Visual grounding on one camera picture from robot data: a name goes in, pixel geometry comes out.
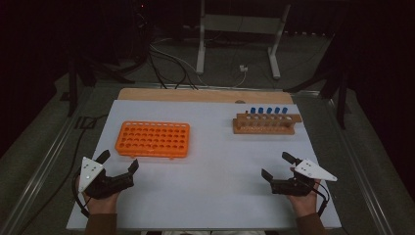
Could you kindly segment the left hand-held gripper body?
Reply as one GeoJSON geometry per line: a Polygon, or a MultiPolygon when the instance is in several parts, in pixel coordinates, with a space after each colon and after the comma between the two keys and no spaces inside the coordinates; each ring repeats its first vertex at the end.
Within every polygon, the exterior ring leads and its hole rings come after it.
{"type": "Polygon", "coordinates": [[[104,164],[84,158],[80,168],[78,191],[94,199],[105,199],[134,185],[133,175],[128,172],[107,176],[104,164]]]}

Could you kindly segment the wooden tube rack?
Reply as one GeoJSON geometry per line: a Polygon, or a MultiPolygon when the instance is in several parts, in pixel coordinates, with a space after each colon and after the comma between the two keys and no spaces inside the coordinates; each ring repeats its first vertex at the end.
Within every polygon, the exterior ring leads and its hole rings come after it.
{"type": "Polygon", "coordinates": [[[295,125],[301,122],[300,115],[237,114],[232,124],[235,134],[294,135],[295,125]]]}

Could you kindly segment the black tripod stand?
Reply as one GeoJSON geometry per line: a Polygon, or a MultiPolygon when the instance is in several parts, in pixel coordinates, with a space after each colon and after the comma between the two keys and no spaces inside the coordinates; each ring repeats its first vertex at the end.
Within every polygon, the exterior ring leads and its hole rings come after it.
{"type": "Polygon", "coordinates": [[[86,55],[79,53],[69,54],[69,112],[68,116],[71,117],[78,105],[78,91],[77,91],[77,79],[80,78],[82,83],[85,86],[94,86],[96,84],[96,77],[93,73],[93,70],[96,69],[109,76],[110,78],[125,84],[132,84],[133,81],[126,79],[116,73],[113,70],[105,67],[103,64],[89,58],[86,55]]]}
{"type": "Polygon", "coordinates": [[[348,77],[343,70],[333,67],[331,69],[318,72],[312,78],[294,87],[284,89],[284,92],[298,93],[312,84],[325,81],[323,87],[319,91],[319,97],[321,99],[332,99],[335,94],[338,94],[336,120],[340,128],[345,129],[347,80],[348,77]]]}

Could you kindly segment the white metal stand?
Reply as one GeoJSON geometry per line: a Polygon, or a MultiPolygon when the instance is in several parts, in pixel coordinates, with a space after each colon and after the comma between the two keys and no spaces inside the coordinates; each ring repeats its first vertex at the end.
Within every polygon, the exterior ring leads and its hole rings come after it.
{"type": "Polygon", "coordinates": [[[290,4],[284,4],[282,13],[277,18],[236,16],[231,14],[214,15],[206,13],[206,0],[201,0],[200,37],[196,62],[196,74],[204,73],[206,55],[205,34],[207,30],[213,30],[220,32],[272,34],[274,36],[274,43],[267,49],[267,56],[272,77],[279,79],[281,77],[281,72],[277,62],[276,53],[284,32],[290,9],[290,4]]]}

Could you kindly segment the metal floor rail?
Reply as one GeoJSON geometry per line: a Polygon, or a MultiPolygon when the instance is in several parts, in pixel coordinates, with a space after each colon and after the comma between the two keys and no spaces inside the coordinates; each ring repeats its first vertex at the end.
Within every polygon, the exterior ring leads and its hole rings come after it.
{"type": "Polygon", "coordinates": [[[92,91],[81,89],[71,115],[53,98],[0,159],[0,235],[19,232],[92,91]]]}
{"type": "Polygon", "coordinates": [[[342,143],[344,153],[346,154],[346,161],[350,166],[350,170],[353,173],[355,182],[357,183],[360,194],[362,195],[366,208],[371,214],[376,228],[380,235],[394,235],[389,221],[385,216],[385,212],[378,200],[378,197],[371,186],[371,183],[366,175],[366,170],[363,168],[356,152],[351,146],[351,142],[346,136],[346,132],[340,127],[337,121],[337,108],[332,100],[325,102],[325,107],[330,117],[331,123],[334,125],[334,129],[337,136],[342,143]]]}

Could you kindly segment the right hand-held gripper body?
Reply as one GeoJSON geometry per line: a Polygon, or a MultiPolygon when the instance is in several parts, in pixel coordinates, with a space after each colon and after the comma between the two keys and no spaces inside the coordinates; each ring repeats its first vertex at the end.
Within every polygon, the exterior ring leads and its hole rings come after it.
{"type": "Polygon", "coordinates": [[[269,176],[269,184],[273,194],[290,196],[306,196],[313,189],[316,179],[336,182],[338,177],[311,160],[289,160],[294,165],[294,176],[287,180],[274,179],[269,176]]]}

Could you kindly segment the person's left hand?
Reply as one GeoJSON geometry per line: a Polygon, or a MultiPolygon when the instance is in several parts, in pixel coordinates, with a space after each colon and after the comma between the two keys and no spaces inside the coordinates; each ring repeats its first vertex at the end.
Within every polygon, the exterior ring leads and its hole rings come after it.
{"type": "Polygon", "coordinates": [[[119,193],[115,193],[105,199],[94,199],[87,196],[85,193],[82,194],[86,203],[86,208],[90,214],[116,213],[118,196],[119,193]]]}

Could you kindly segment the person's right hand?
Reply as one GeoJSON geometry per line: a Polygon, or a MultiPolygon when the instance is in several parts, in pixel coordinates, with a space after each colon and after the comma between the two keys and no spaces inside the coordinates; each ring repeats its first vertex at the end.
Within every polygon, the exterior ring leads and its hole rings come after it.
{"type": "Polygon", "coordinates": [[[297,217],[304,217],[310,214],[317,213],[317,198],[318,194],[314,191],[311,191],[306,196],[297,197],[289,195],[287,197],[297,217]]]}

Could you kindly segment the orange plastic tube rack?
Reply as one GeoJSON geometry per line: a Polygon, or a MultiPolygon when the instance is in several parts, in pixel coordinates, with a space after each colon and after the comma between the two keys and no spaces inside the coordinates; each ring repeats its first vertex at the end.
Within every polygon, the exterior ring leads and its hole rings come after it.
{"type": "Polygon", "coordinates": [[[119,130],[115,149],[121,156],[186,158],[190,125],[183,122],[125,121],[119,130]]]}

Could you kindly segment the white table mat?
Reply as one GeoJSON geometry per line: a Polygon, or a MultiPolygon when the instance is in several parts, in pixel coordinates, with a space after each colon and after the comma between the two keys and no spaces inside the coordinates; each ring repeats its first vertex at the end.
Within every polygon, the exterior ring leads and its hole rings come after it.
{"type": "Polygon", "coordinates": [[[184,159],[142,158],[134,185],[117,203],[121,230],[265,230],[296,225],[290,202],[274,195],[261,173],[291,177],[282,154],[316,158],[302,123],[292,135],[236,134],[232,120],[249,104],[114,101],[96,151],[110,151],[107,173],[126,172],[131,159],[115,150],[126,120],[186,122],[184,159]]]}

